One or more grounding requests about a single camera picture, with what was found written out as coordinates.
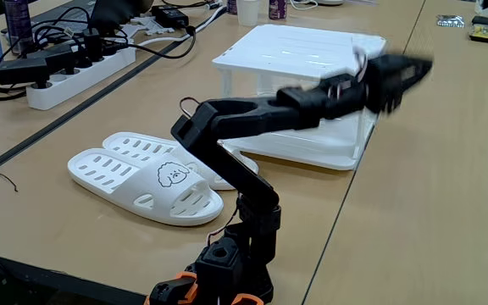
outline wooden table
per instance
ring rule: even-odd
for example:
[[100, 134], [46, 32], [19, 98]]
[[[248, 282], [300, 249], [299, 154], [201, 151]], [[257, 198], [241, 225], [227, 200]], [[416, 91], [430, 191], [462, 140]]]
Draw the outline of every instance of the wooden table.
[[[290, 9], [287, 24], [378, 34], [389, 39], [391, 49], [402, 50], [421, 4], [390, 0], [377, 7], [347, 3], [306, 12]], [[268, 22], [264, 14], [260, 20]], [[219, 72], [211, 60], [249, 31], [238, 26], [236, 16], [222, 16], [199, 33], [190, 56], [159, 60], [7, 162], [0, 170], [18, 183], [20, 192], [14, 193], [0, 178], [0, 256], [145, 294], [193, 262], [205, 235], [233, 211], [233, 191], [222, 193], [225, 210], [212, 223], [177, 228], [140, 218], [93, 195], [70, 179], [66, 164], [80, 151], [100, 147], [114, 132], [170, 138], [169, 128], [180, 115], [179, 100], [217, 97]], [[236, 75], [236, 94], [252, 95], [254, 81], [250, 75]], [[352, 172], [254, 158], [260, 174], [279, 192], [283, 210], [277, 257], [269, 265], [274, 302], [300, 303]]]
[[[38, 15], [63, 3], [67, 3], [68, 1], [69, 0], [38, 1], [30, 4], [30, 13], [31, 15]], [[213, 12], [214, 11], [205, 12], [204, 14], [194, 13], [190, 17], [190, 22], [192, 25], [198, 25], [204, 20], [208, 19]], [[4, 15], [0, 15], [0, 29], [4, 29], [6, 27]], [[176, 32], [170, 35], [180, 36], [183, 34]], [[139, 42], [150, 38], [151, 37], [147, 37], [142, 33], [137, 34], [135, 37], [135, 39]], [[170, 42], [157, 42], [149, 45], [148, 47], [154, 50], [162, 50], [169, 44]], [[3, 41], [3, 37], [2, 46], [3, 49], [8, 48], [8, 44]], [[85, 100], [100, 92], [103, 88], [109, 86], [126, 73], [137, 68], [137, 66], [144, 63], [151, 56], [152, 54], [150, 53], [138, 52], [136, 55], [136, 61], [133, 64], [99, 82], [97, 85], [83, 91], [81, 94], [78, 94], [66, 102], [46, 111], [30, 108], [25, 97], [13, 101], [0, 102], [0, 155], [7, 152], [12, 147], [15, 147], [29, 136], [32, 136], [40, 129], [50, 125], [54, 120], [62, 117], [71, 109], [79, 106]]]
[[427, 0], [408, 51], [433, 53], [432, 74], [376, 128], [306, 304], [488, 304], [488, 44], [467, 37], [473, 10]]

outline desk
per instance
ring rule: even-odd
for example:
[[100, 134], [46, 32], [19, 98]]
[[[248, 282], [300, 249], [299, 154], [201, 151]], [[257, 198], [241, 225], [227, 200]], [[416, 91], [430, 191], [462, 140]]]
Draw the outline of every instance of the desk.
[[[43, 0], [35, 2], [30, 4], [30, 13], [31, 15], [41, 14], [67, 2], [68, 0]], [[214, 11], [204, 14], [193, 14], [190, 17], [190, 22], [192, 25], [198, 25], [209, 18], [213, 12]], [[5, 27], [5, 17], [4, 15], [0, 15], [0, 30]], [[176, 32], [170, 35], [179, 36], [183, 34]], [[137, 41], [144, 41], [146, 39], [147, 37], [143, 34], [137, 34], [136, 36]], [[3, 39], [2, 44], [3, 49], [8, 48], [8, 44], [4, 42]], [[170, 42], [158, 42], [150, 45], [149, 47], [154, 50], [161, 50], [167, 47], [169, 44]], [[17, 144], [35, 134], [40, 129], [51, 124], [55, 119], [68, 113], [71, 109], [77, 107], [89, 97], [92, 97], [103, 88], [109, 86], [117, 79], [122, 77], [125, 73], [130, 72], [150, 57], [151, 54], [149, 53], [138, 52], [136, 55], [136, 61], [133, 64], [101, 81], [97, 85], [83, 91], [81, 94], [78, 94], [66, 102], [63, 102], [58, 106], [46, 111], [30, 108], [25, 97], [14, 101], [0, 102], [0, 155], [7, 152], [12, 147], [15, 147]]]
[[488, 304], [488, 44], [435, 25], [473, 10], [427, 0], [432, 74], [378, 124], [306, 304]]
[[[287, 24], [370, 32], [388, 37], [392, 49], [402, 49], [421, 4], [391, 0], [377, 7], [347, 3], [306, 12], [290, 9]], [[6, 163], [1, 171], [18, 183], [20, 193], [0, 179], [0, 256], [145, 294], [193, 262], [205, 235], [229, 218], [233, 191], [222, 193], [225, 210], [214, 222], [176, 228], [142, 219], [84, 190], [70, 179], [66, 164], [117, 131], [170, 137], [180, 98], [217, 97], [219, 72], [211, 60], [249, 30], [238, 26], [236, 16], [222, 16], [198, 34], [190, 56], [158, 61]], [[253, 82], [249, 75], [236, 75], [236, 93], [252, 94]], [[261, 175], [279, 192], [283, 210], [278, 254], [269, 266], [274, 302], [300, 303], [352, 173], [256, 159]]]

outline black robotic arm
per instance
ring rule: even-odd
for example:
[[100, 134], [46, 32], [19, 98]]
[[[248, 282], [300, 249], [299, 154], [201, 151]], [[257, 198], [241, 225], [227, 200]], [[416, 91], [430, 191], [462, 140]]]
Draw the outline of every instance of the black robotic arm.
[[273, 285], [266, 268], [275, 256], [281, 209], [274, 188], [227, 152], [218, 141], [279, 130], [316, 128], [363, 108], [391, 113], [402, 94], [429, 72], [432, 62], [402, 55], [371, 59], [357, 76], [338, 75], [311, 90], [280, 89], [275, 97], [229, 98], [201, 103], [181, 116], [173, 137], [238, 191], [241, 223], [205, 247], [186, 276], [159, 283], [151, 305], [259, 304], [270, 302]]

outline power adapter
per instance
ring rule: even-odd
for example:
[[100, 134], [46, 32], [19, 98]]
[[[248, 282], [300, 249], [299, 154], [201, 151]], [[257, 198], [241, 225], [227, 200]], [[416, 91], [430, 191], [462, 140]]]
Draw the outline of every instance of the power adapter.
[[158, 5], [152, 7], [152, 16], [162, 27], [183, 29], [190, 24], [190, 20], [179, 9], [169, 5]]
[[12, 85], [34, 81], [37, 89], [48, 88], [47, 60], [44, 58], [20, 58], [4, 61], [0, 65], [0, 84]]

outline cup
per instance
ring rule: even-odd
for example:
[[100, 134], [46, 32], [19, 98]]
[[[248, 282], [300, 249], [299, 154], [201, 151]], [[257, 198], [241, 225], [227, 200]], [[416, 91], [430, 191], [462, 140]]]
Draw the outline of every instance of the cup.
[[236, 0], [238, 24], [255, 26], [258, 23], [259, 0]]

